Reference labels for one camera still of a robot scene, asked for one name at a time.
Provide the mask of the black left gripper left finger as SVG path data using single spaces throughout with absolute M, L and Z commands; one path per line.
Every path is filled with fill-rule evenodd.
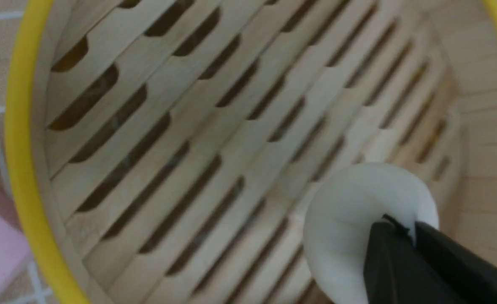
M 370 304 L 464 304 L 391 223 L 370 229 L 363 276 Z

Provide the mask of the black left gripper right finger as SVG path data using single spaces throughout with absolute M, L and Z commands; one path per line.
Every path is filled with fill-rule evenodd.
M 493 264 L 423 222 L 416 222 L 416 249 L 467 304 L 497 304 Z

